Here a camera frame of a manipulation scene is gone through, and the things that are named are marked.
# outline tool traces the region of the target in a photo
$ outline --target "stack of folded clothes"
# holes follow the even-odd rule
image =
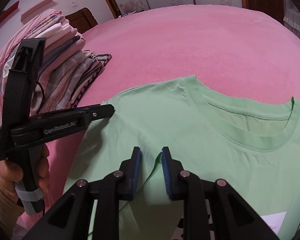
[[[4,91],[22,39],[46,38],[31,114],[76,107],[82,95],[101,74],[110,54],[82,51],[85,40],[61,11],[47,9],[24,25],[0,51],[0,123]]]

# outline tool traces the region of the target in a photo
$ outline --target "green t-shirt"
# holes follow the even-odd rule
[[[227,180],[280,229],[281,240],[293,237],[300,224],[298,100],[269,105],[228,97],[189,76],[132,88],[105,103],[115,113],[89,126],[65,191],[78,179],[99,180],[117,170],[139,146],[139,189],[132,202],[120,203],[121,239],[170,240],[182,216],[183,203],[166,194],[163,146],[201,179]]]

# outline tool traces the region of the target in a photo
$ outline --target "pink bed sheet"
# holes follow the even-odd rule
[[[122,90],[195,74],[228,96],[282,104],[300,100],[300,40],[264,13],[217,5],[159,8],[114,19],[83,34],[84,49],[111,53],[79,106]],[[84,132],[48,143],[47,209],[62,195]],[[24,214],[30,228],[40,215]]]

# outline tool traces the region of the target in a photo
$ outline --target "shirt sleeve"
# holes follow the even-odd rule
[[[18,217],[24,211],[23,207],[11,201],[0,190],[0,226],[9,238],[12,237]]]

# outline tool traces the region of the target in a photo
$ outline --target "ribbed neckline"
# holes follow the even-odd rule
[[[223,95],[203,85],[196,76],[184,78],[189,96],[199,114],[230,140],[259,151],[271,151],[285,144],[293,134],[300,115],[300,101],[292,98],[283,105],[260,103],[247,98]],[[264,120],[288,120],[282,131],[273,136],[260,136],[229,123],[212,106],[225,111]]]

